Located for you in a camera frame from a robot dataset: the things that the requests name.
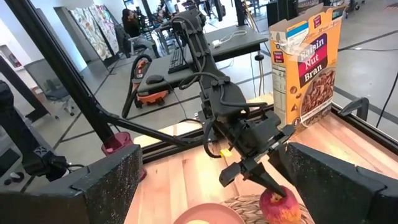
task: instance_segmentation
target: woven placemat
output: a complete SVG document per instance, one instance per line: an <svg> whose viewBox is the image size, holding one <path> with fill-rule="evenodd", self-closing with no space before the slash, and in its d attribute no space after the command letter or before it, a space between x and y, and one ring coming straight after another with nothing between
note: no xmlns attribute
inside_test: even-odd
<svg viewBox="0 0 398 224"><path fill-rule="evenodd" d="M221 204L232 208L246 224L268 224L262 215L259 199L260 195L237 196ZM301 223L314 224L308 210L303 205L300 205L300 209L302 211Z"/></svg>

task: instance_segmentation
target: vacuum hose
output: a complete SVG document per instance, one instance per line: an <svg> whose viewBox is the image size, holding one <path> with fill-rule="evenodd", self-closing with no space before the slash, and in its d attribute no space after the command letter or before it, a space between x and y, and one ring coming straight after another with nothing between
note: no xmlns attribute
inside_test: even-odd
<svg viewBox="0 0 398 224"><path fill-rule="evenodd" d="M136 67L137 67L137 65L138 65L138 62L139 62L141 59L143 59L143 58L146 58L146 59L148 59L149 62L152 62L151 57L150 57L149 55L146 55L146 54L139 55L139 56L134 60L134 63L132 64L132 67L131 67L131 73L130 73L129 91L128 91L128 93L127 93L126 102L124 103L123 110L122 110L122 117L123 117L123 118L127 118L127 115L128 115L129 112L130 112L130 108L131 108L132 102L133 102L134 100L137 99L137 92L138 92L137 89L138 89L138 88L136 88L136 89L133 91L133 89L132 89L132 88L133 88L132 80L134 79L134 77L135 77L135 75L136 75L136 74L134 74L134 72L136 71Z"/></svg>

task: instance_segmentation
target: black desk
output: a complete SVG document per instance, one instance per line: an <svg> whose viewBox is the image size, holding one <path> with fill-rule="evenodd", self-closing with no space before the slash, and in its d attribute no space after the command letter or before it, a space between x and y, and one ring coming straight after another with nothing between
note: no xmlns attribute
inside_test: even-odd
<svg viewBox="0 0 398 224"><path fill-rule="evenodd" d="M205 34L207 42L211 43L214 40L220 40L224 36L232 34L238 30L246 30L246 35L234 36L230 41L227 41L216 49L210 47L211 53L213 54L214 60L220 62L229 58L234 58L240 55L250 54L260 50L260 43L268 41L268 38L248 26L231 26L223 29L219 29L210 33ZM178 87L178 84L184 79L191 75L193 72L190 69L182 70L173 74L168 74L170 58L172 55L168 55L162 58L157 58L151 63L143 81L139 85L138 93L140 95L150 95L164 90L169 90L170 85L172 88ZM189 50L186 55L187 62L192 62L192 56ZM156 83L147 85L146 79L151 75L163 75L166 82Z"/></svg>

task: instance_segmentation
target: colorful artwork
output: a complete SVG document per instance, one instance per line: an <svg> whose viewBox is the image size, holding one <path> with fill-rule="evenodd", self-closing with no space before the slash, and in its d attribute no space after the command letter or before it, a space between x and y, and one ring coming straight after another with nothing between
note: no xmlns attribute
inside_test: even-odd
<svg viewBox="0 0 398 224"><path fill-rule="evenodd" d="M116 37L116 31L114 29L114 24L112 18L108 14L105 6L90 6L88 8L93 15L95 21L99 25L99 28L102 30L105 35L106 40L112 48L113 53L119 52L119 44L118 39Z"/></svg>
<svg viewBox="0 0 398 224"><path fill-rule="evenodd" d="M86 9L74 9L70 11L72 16L75 18L76 23L80 26L81 31L84 33L90 44L94 47L100 59L103 61L107 58L112 57L111 52L106 45L104 37L101 35L101 31L96 24L94 17L88 8Z"/></svg>

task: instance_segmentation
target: cardboard box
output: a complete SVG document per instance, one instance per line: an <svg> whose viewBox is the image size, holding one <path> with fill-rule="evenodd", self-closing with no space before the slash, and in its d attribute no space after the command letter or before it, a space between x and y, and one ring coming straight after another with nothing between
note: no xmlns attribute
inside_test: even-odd
<svg viewBox="0 0 398 224"><path fill-rule="evenodd" d="M269 28L274 111L299 132L331 109L345 5L311 7Z"/></svg>

